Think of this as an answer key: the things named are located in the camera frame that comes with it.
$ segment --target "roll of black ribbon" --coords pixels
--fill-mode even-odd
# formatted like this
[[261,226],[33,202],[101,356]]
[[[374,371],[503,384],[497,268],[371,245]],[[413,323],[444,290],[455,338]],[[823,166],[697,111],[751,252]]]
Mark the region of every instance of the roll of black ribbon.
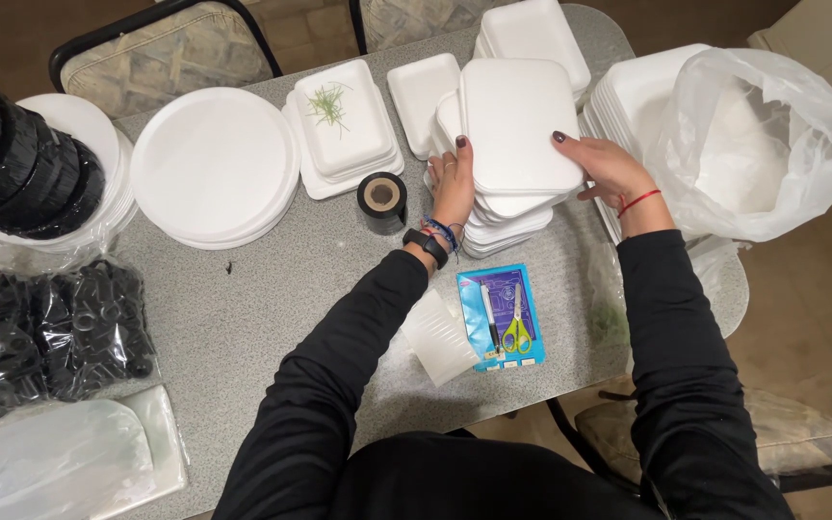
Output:
[[379,171],[362,180],[359,207],[371,231],[392,235],[407,224],[407,186],[392,173]]

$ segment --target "scissor handle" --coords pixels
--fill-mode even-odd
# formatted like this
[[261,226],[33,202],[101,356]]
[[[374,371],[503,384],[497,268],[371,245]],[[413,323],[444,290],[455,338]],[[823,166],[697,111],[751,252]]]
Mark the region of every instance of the scissor handle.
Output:
[[[512,341],[507,342],[506,338],[510,336],[512,337]],[[512,322],[506,328],[506,332],[503,332],[502,343],[503,349],[507,352],[515,352],[518,350],[519,353],[528,353],[532,349],[532,336],[525,329],[525,325],[522,324],[521,319],[513,318]]]

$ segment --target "blue card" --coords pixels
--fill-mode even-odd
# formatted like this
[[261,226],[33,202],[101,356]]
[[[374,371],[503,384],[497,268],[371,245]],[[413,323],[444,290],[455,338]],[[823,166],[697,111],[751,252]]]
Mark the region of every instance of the blue card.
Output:
[[[490,311],[495,329],[490,326],[487,316],[481,282],[489,291]],[[532,287],[524,264],[457,273],[457,289],[461,297],[468,340],[480,358],[474,370],[486,372],[537,364],[545,360],[545,347],[541,341],[541,331],[538,329],[538,316],[534,311]],[[493,339],[494,330],[495,334],[502,338],[512,322],[517,296],[521,301],[522,325],[525,325],[529,336],[532,337],[531,348],[525,353],[520,353],[519,349],[509,352],[506,351],[505,345],[501,345],[497,354]],[[511,347],[511,338],[507,339],[507,345]]]

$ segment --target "patterned seat cushion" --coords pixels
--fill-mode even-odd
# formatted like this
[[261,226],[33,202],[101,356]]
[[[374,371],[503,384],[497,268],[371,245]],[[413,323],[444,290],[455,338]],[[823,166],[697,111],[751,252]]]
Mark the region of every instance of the patterned seat cushion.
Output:
[[111,118],[159,108],[207,87],[242,87],[270,79],[272,68],[233,9],[202,2],[67,61],[66,93],[97,104]]
[[[788,475],[832,465],[832,417],[810,406],[744,389],[744,407],[756,431],[760,467]],[[577,430],[608,466],[631,482],[641,481],[640,456],[631,442],[635,401],[599,404],[577,414]]]
[[361,0],[368,52],[425,40],[480,23],[483,13],[519,0]]

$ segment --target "scissors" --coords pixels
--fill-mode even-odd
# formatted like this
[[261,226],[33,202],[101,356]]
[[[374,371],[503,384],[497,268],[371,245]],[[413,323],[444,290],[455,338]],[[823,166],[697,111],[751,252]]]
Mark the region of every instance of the scissors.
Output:
[[[503,348],[507,352],[528,353],[532,349],[532,336],[525,329],[525,324],[522,323],[522,291],[521,286],[516,284],[516,301],[512,309],[512,321],[506,327],[506,332],[503,332]],[[506,337],[512,336],[512,343],[506,343]]]

